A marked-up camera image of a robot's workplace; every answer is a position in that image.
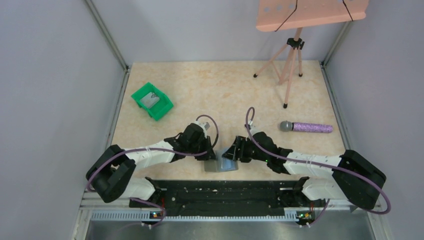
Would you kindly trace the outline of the grey card holder wallet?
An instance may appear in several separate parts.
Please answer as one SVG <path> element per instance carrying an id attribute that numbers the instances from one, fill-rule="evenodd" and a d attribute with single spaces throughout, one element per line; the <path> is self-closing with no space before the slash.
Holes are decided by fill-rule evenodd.
<path id="1" fill-rule="evenodd" d="M 238 162 L 223 157 L 222 155 L 228 150 L 228 148 L 222 148 L 216 150 L 215 159 L 210 159 L 204 162 L 203 169 L 209 173 L 223 173 L 237 171 L 239 169 Z"/>

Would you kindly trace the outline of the silver credit card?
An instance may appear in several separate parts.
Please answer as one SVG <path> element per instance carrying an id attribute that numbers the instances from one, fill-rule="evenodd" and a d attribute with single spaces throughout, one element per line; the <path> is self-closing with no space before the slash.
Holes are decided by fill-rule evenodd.
<path id="1" fill-rule="evenodd" d="M 142 106 L 146 107 L 147 109 L 150 109 L 160 101 L 160 98 L 153 93 L 153 94 L 148 94 L 144 96 L 139 101 Z"/>
<path id="2" fill-rule="evenodd" d="M 147 103 L 155 104 L 160 100 L 159 96 L 156 95 L 154 92 L 149 92 L 144 98 Z"/>

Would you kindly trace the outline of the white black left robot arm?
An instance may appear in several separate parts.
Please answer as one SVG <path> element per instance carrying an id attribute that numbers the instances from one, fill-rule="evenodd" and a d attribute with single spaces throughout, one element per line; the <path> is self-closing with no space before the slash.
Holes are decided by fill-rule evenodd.
<path id="1" fill-rule="evenodd" d="M 215 159 L 213 144 L 207 130 L 208 122 L 192 122 L 183 132 L 158 143 L 124 149 L 109 146 L 87 171 L 88 190 L 96 192 L 105 203 L 119 198 L 149 200 L 159 192 L 152 180 L 138 178 L 134 173 L 158 164 L 170 164 L 185 157 L 198 161 Z"/>

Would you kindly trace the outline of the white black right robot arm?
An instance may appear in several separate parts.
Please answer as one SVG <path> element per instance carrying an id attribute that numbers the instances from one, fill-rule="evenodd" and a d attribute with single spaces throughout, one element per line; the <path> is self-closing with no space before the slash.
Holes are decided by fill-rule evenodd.
<path id="1" fill-rule="evenodd" d="M 314 155 L 277 146 L 263 131 L 253 138 L 236 136 L 223 158 L 249 163 L 266 162 L 278 174 L 301 175 L 300 192 L 309 200 L 346 200 L 371 211 L 387 177 L 354 150 L 340 155 Z"/>

